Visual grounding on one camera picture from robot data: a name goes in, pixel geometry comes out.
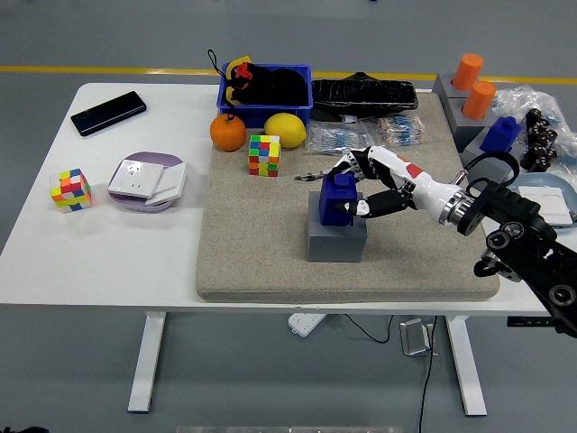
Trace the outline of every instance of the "yellow floor line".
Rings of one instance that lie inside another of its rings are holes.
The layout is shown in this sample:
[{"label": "yellow floor line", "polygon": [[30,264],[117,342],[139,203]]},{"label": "yellow floor line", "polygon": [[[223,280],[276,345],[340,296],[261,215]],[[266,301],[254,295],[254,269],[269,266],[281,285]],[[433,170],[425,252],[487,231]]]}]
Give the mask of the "yellow floor line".
[{"label": "yellow floor line", "polygon": [[[119,75],[182,75],[182,76],[217,76],[214,69],[177,69],[177,68],[112,68],[86,66],[11,66],[0,65],[0,72],[45,73],[45,74],[119,74]],[[313,78],[346,78],[354,71],[313,71]],[[433,81],[436,74],[409,74],[388,72],[367,72],[377,79],[397,79],[408,81]],[[480,79],[496,83],[555,84],[565,86],[577,85],[577,78],[558,77],[502,77],[481,76]]]}]

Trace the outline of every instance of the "orange cylinder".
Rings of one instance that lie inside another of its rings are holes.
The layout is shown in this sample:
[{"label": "orange cylinder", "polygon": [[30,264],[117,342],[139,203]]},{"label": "orange cylinder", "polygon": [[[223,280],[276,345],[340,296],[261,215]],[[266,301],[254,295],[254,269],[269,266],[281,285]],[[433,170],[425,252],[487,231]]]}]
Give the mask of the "orange cylinder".
[{"label": "orange cylinder", "polygon": [[481,120],[490,107],[490,101],[497,93],[497,87],[489,81],[477,81],[463,107],[463,115],[473,120]]},{"label": "orange cylinder", "polygon": [[483,66],[483,57],[479,54],[468,53],[461,57],[459,68],[454,74],[453,87],[468,92],[477,81]]}]

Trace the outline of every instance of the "red tag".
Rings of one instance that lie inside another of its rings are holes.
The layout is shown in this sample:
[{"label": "red tag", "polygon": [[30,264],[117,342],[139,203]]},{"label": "red tag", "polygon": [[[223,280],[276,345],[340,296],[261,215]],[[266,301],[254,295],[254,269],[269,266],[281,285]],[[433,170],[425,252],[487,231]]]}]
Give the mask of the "red tag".
[{"label": "red tag", "polygon": [[421,169],[420,167],[416,166],[413,163],[410,163],[407,166],[407,172],[408,174],[411,175],[411,178],[416,178],[419,174],[421,174],[423,172],[423,169]]},{"label": "red tag", "polygon": [[[236,68],[234,68],[234,77],[235,78],[239,78],[239,77],[243,77],[246,78],[247,80],[251,81],[252,80],[252,72],[250,72],[248,70],[248,63],[244,62],[241,63],[240,65],[238,65]],[[246,83],[243,88],[246,88],[249,85],[249,83]]]}]

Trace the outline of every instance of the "colorful cube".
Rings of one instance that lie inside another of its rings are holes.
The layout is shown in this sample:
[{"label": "colorful cube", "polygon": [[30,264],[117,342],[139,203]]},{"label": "colorful cube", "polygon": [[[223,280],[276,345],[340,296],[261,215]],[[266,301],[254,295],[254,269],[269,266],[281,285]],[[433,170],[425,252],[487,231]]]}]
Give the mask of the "colorful cube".
[{"label": "colorful cube", "polygon": [[80,169],[50,176],[50,196],[64,214],[92,207],[90,185]]},{"label": "colorful cube", "polygon": [[278,135],[251,135],[249,146],[249,174],[279,176],[280,137]]}]

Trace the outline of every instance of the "smartphone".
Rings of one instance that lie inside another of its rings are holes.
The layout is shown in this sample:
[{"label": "smartphone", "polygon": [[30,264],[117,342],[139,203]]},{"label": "smartphone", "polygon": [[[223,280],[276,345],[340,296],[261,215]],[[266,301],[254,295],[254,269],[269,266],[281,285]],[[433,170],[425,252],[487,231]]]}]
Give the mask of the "smartphone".
[{"label": "smartphone", "polygon": [[72,123],[80,135],[86,137],[143,111],[146,111],[146,104],[133,91],[106,101],[99,106],[93,106],[82,113],[71,116],[70,119],[72,119]]}]

